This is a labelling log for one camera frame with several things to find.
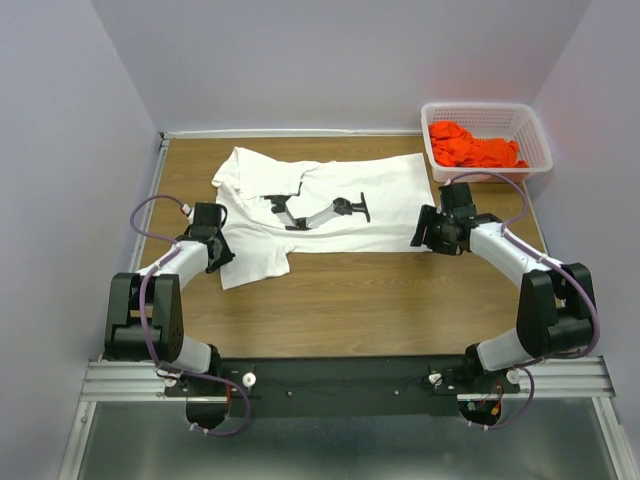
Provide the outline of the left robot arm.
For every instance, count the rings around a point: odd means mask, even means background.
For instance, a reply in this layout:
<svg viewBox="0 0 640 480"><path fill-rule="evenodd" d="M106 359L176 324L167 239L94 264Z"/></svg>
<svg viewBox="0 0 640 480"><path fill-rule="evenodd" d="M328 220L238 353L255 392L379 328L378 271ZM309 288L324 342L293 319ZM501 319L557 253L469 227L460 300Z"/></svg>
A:
<svg viewBox="0 0 640 480"><path fill-rule="evenodd" d="M168 195L187 218L184 233L176 238L154 234L136 223L139 204L130 215L138 234L169 243L168 251L148 266L116 274L110 284L104 355L109 360L150 362L165 379L187 376L201 395L224 385L231 393L240 388L223 377L218 349L185 334L182 290L200 274L211 274L230 263L235 254L223 235L228 211L218 203L193 206Z"/></svg>

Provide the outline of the white t shirt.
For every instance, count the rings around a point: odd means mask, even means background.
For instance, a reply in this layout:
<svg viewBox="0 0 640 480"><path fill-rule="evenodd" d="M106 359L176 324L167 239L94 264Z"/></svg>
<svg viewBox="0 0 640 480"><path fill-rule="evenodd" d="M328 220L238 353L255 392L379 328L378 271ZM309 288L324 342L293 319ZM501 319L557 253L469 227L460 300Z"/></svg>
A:
<svg viewBox="0 0 640 480"><path fill-rule="evenodd" d="M236 147L212 184L235 255L225 290L288 274L291 253L411 252L420 209L434 202L420 153L284 162Z"/></svg>

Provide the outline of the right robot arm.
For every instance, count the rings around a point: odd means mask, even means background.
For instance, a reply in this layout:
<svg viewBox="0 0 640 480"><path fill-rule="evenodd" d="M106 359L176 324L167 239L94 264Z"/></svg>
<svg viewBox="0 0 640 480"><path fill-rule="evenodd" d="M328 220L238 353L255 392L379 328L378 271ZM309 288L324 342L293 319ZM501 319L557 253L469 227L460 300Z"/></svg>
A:
<svg viewBox="0 0 640 480"><path fill-rule="evenodd" d="M548 256L517 237L508 222L478 213L465 182L450 181L439 195L439 206L422 206L412 246L483 258L518 288L519 300L512 329L470 345L460 364L432 373L431 382L480 392L494 383L496 372L589 354L600 338L589 269Z"/></svg>

